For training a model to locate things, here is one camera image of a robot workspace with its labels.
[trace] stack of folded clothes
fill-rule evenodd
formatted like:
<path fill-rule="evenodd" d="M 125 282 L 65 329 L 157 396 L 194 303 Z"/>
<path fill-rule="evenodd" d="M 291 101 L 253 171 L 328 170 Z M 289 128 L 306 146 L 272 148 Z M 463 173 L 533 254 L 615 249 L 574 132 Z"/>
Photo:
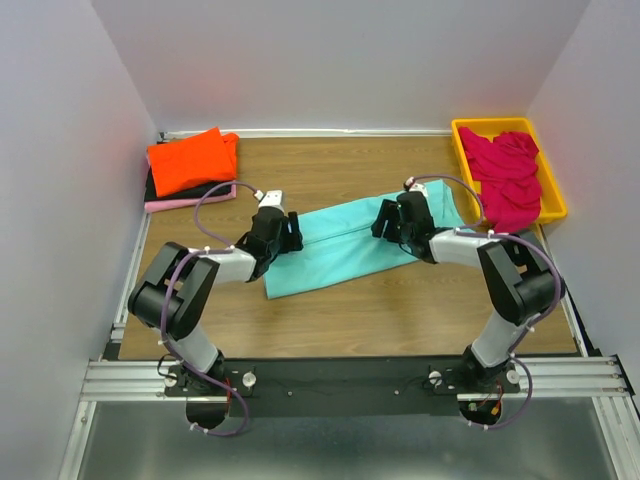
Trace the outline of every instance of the stack of folded clothes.
<path fill-rule="evenodd" d="M 216 127 L 180 142 L 150 146 L 151 166 L 144 197 L 145 210 L 158 212 L 198 203 L 214 186 L 237 176 L 235 133 L 221 135 Z M 235 198 L 235 186 L 225 186 L 204 203 Z"/>

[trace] yellow bin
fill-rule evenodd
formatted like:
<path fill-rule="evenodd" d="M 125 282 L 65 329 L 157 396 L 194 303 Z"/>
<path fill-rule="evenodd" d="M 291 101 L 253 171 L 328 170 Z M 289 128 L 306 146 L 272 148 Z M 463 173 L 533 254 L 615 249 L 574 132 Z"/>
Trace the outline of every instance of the yellow bin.
<path fill-rule="evenodd" d="M 471 177 L 469 162 L 467 161 L 467 156 L 464 153 L 462 141 L 458 134 L 458 128 L 460 127 L 469 127 L 476 135 L 481 135 L 490 140 L 493 140 L 493 137 L 500 135 L 502 132 L 525 132 L 531 135 L 536 145 L 538 145 L 538 148 L 540 148 L 540 142 L 533 131 L 531 123 L 526 118 L 458 118 L 453 120 L 451 122 L 453 147 L 458 156 L 462 178 L 473 187 L 476 193 L 481 193 L 480 182 L 473 181 Z M 542 150 L 540 150 L 536 156 L 536 163 L 538 164 L 536 177 L 542 186 L 540 216 L 538 220 L 536 220 L 536 223 L 550 223 L 566 217 L 567 206 L 564 203 L 560 189 L 551 173 L 551 167 L 547 163 L 547 159 Z M 472 203 L 475 220 L 477 220 L 480 217 L 480 208 L 471 195 L 469 195 L 469 199 Z"/>

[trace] wooden tabletop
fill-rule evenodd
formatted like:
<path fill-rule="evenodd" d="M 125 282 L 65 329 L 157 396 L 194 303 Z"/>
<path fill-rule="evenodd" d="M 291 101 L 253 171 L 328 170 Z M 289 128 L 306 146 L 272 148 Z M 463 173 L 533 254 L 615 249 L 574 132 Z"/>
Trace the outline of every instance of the wooden tabletop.
<path fill-rule="evenodd" d="M 298 213 L 399 191 L 421 173 L 459 175 L 449 137 L 242 139 L 239 178 L 263 191 L 284 190 Z M 468 199 L 452 186 L 461 215 Z M 206 205 L 201 221 L 237 240 L 251 225 L 255 199 Z M 154 213 L 140 273 L 168 241 L 214 246 L 193 224 L 193 209 Z M 201 318 L 227 357 L 459 354 L 492 311 L 480 271 L 415 262 L 322 290 L 267 300 L 262 280 L 216 287 Z M 120 359 L 152 360 L 164 353 L 156 334 L 129 316 Z M 521 353 L 575 352 L 558 308 L 525 339 Z"/>

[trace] teal towel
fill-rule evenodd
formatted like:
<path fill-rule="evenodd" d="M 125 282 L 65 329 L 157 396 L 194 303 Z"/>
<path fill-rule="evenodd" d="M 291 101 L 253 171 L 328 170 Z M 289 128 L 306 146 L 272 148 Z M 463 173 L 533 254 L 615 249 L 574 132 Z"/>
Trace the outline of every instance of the teal towel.
<path fill-rule="evenodd" d="M 438 227 L 458 227 L 451 189 L 442 181 L 426 184 L 429 209 Z M 267 298 L 328 287 L 417 259 L 385 239 L 371 236 L 383 199 L 402 192 L 363 198 L 300 215 L 304 248 L 280 255 L 264 275 Z"/>

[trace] gray wall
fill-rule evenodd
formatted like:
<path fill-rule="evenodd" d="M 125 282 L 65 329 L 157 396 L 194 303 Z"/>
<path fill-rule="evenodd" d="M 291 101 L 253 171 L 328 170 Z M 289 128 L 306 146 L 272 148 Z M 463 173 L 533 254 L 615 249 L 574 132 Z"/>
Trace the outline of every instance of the gray wall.
<path fill-rule="evenodd" d="M 0 476 L 57 478 L 141 219 L 154 126 L 85 0 L 3 2 Z"/>
<path fill-rule="evenodd" d="M 588 0 L 93 0 L 162 130 L 520 115 Z"/>
<path fill-rule="evenodd" d="M 591 3 L 532 118 L 569 206 L 551 248 L 589 334 L 640 388 L 640 3 Z"/>

